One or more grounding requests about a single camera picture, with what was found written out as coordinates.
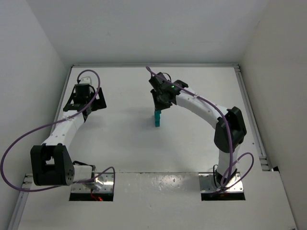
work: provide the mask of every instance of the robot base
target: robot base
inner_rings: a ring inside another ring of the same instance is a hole
[[[239,172],[231,179],[227,187],[230,187],[241,178]],[[199,173],[200,186],[201,186],[201,200],[245,200],[244,188],[242,181],[238,182],[231,188],[216,193],[218,189],[213,181],[213,173]]]

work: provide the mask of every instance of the red wire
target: red wire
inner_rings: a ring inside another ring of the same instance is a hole
[[[95,200],[98,201],[97,198],[93,195],[93,191],[91,190],[91,197]]]

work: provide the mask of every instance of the white table surface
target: white table surface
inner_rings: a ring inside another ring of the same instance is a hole
[[[64,102],[84,69],[72,69]],[[255,156],[243,181],[245,201],[201,201],[197,172],[211,171],[217,163],[214,130],[178,106],[162,111],[161,127],[155,127],[145,68],[91,69],[101,77],[107,109],[90,114],[69,153],[72,160],[95,164],[99,170],[115,167],[114,201],[70,202],[70,187],[29,194],[19,230],[288,230],[295,226],[279,173],[261,170],[233,68],[152,69],[187,82],[217,104],[242,110],[248,134],[239,154],[250,151]],[[88,75],[96,85],[93,74]],[[244,173],[249,164],[250,158],[242,159],[239,171]]]

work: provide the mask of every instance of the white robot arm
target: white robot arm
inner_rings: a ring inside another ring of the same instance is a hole
[[[68,153],[71,141],[91,112],[106,108],[102,89],[97,89],[96,94],[91,83],[90,77],[78,81],[63,108],[62,119],[66,121],[58,123],[42,145],[32,147],[31,165],[33,181],[36,185],[70,185],[73,183],[75,171]],[[93,99],[96,95],[99,96],[99,99]],[[73,117],[91,100],[93,102],[87,109]]]
[[[200,100],[196,96],[187,93],[185,90],[197,95],[197,93],[195,93],[195,91],[193,91],[193,89],[191,89],[186,83],[177,80],[171,84],[166,80],[163,73],[154,74],[151,72],[151,74],[152,76],[149,82],[153,86],[151,93],[153,95],[153,101],[155,105],[155,116],[156,114],[160,114],[161,110],[169,108],[172,104],[176,104],[200,116],[215,129],[214,142],[219,149],[219,162],[215,175],[216,181],[219,184],[224,185],[225,180],[222,182],[221,180],[225,172],[229,171],[228,168],[230,163],[232,165],[231,175],[233,176],[236,173],[236,166],[233,164],[233,162],[237,160],[239,146],[243,142],[244,136],[247,133],[241,111],[236,107],[227,109],[211,102],[226,117],[231,129],[233,154],[232,162],[230,162],[230,151],[226,126],[223,119],[221,118],[220,113],[210,104]],[[159,118],[160,115],[156,117],[156,126],[159,126]]]

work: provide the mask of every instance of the purple cable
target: purple cable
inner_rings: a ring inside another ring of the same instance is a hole
[[[97,87],[97,91],[96,93],[94,94],[93,98],[90,100],[90,102],[82,109],[80,110],[79,112],[75,113],[74,115],[71,115],[69,116],[67,119],[71,119],[71,118],[74,118],[75,116],[79,115],[80,113],[82,113],[84,110],[86,110],[90,105],[91,103],[93,103],[93,101],[95,100],[97,94],[98,94],[98,91],[99,91],[99,88],[100,88],[100,78],[99,78],[99,75],[94,71],[94,70],[91,70],[91,69],[86,69],[86,70],[83,70],[77,77],[77,80],[79,80],[79,77],[85,73],[85,72],[92,72],[96,75],[97,79],[98,79],[98,87]],[[4,180],[4,182],[11,188],[17,190],[17,191],[20,191],[20,192],[40,192],[40,191],[45,191],[45,190],[49,190],[49,189],[52,189],[52,188],[57,188],[59,186],[52,186],[52,187],[48,187],[48,188],[41,188],[41,189],[34,189],[34,190],[28,190],[28,189],[22,189],[22,188],[19,188],[13,184],[11,184],[8,179],[5,177],[4,175],[4,170],[3,170],[3,165],[4,165],[4,160],[5,160],[5,157],[7,156],[7,154],[9,153],[9,151],[11,150],[11,148],[18,142],[20,141],[22,138],[28,136],[29,134],[31,133],[34,133],[40,129],[43,129],[43,128],[46,128],[46,127],[49,127],[49,126],[52,126],[52,125],[55,125],[55,124],[58,124],[58,123],[61,123],[63,121],[66,121],[66,119],[62,119],[62,120],[59,120],[59,121],[55,121],[55,122],[52,122],[50,124],[47,124],[47,125],[43,125],[43,126],[40,126],[38,128],[35,128],[23,135],[21,135],[20,137],[18,137],[8,148],[7,150],[4,152],[3,156],[2,156],[2,159],[1,159],[1,163],[0,163],[0,173],[1,173],[1,176]]]
[[[160,78],[160,79],[162,79],[162,80],[164,80],[164,81],[167,81],[169,84],[174,85],[174,86],[178,87],[179,89],[183,90],[184,92],[186,92],[186,93],[188,93],[188,94],[190,94],[190,95],[192,95],[192,96],[196,96],[197,98],[199,98],[199,99],[201,99],[202,101],[206,102],[207,104],[211,105],[211,106],[221,115],[223,121],[224,121],[225,124],[226,124],[226,131],[227,131],[228,145],[229,145],[229,167],[228,167],[228,169],[225,171],[225,173],[223,174],[223,177],[222,177],[222,179],[221,179],[221,182],[222,182],[221,186],[224,187],[226,184],[228,184],[228,182],[229,182],[230,179],[231,179],[232,167],[237,163],[237,161],[235,161],[235,162],[233,163],[233,146],[232,146],[232,138],[231,138],[231,132],[230,132],[229,123],[228,123],[226,117],[224,116],[224,114],[222,113],[222,111],[221,111],[218,107],[216,107],[213,103],[211,103],[211,102],[208,101],[207,99],[205,99],[205,98],[203,98],[203,97],[200,97],[200,96],[198,96],[198,95],[196,95],[196,94],[190,92],[189,90],[184,89],[184,88],[182,88],[181,86],[179,86],[179,85],[177,85],[177,84],[175,84],[175,83],[172,83],[172,82],[169,81],[169,80],[166,80],[166,79],[162,78],[161,76],[159,76],[159,75],[157,75],[156,73],[152,72],[152,70],[149,68],[149,66],[146,66],[146,69],[151,73],[152,76],[154,75],[154,76],[156,76],[156,77],[158,77],[158,78]],[[248,172],[251,170],[253,164],[254,164],[254,160],[253,160],[253,163],[252,163],[250,169],[248,170]],[[226,182],[223,183],[223,181],[224,181],[224,179],[225,179],[225,177],[226,177],[226,172],[227,172],[227,171],[228,171],[228,177],[227,177]]]

